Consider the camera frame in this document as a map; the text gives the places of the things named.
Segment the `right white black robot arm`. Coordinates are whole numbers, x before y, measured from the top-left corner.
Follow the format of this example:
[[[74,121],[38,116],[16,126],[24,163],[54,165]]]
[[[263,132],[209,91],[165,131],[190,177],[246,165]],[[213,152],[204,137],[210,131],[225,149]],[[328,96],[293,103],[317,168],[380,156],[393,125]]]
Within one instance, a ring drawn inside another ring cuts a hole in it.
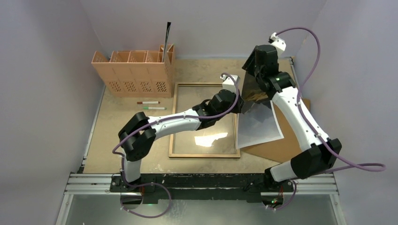
[[[317,127],[294,80],[279,70],[277,48],[273,45],[255,46],[242,68],[254,77],[259,89],[281,110],[302,150],[291,160],[265,170],[265,188],[274,191],[286,180],[306,179],[330,169],[342,144]]]

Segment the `landscape photo print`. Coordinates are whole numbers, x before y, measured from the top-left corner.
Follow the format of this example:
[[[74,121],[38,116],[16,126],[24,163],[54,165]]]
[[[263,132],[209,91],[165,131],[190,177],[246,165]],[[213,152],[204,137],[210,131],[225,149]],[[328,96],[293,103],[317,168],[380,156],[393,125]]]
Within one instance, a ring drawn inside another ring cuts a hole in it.
[[[263,92],[255,78],[245,74],[241,97],[242,112],[238,115],[237,146],[245,147],[284,138],[272,100]]]

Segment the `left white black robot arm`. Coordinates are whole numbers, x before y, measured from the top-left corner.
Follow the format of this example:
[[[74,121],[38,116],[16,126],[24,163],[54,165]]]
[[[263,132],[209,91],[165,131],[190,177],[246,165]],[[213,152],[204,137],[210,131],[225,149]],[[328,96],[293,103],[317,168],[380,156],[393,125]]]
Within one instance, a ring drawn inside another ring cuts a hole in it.
[[[228,113],[241,113],[244,100],[240,93],[221,90],[181,113],[150,117],[136,113],[119,131],[119,147],[123,149],[122,186],[129,192],[140,185],[141,160],[146,157],[154,141],[184,131],[202,130],[213,126]]]

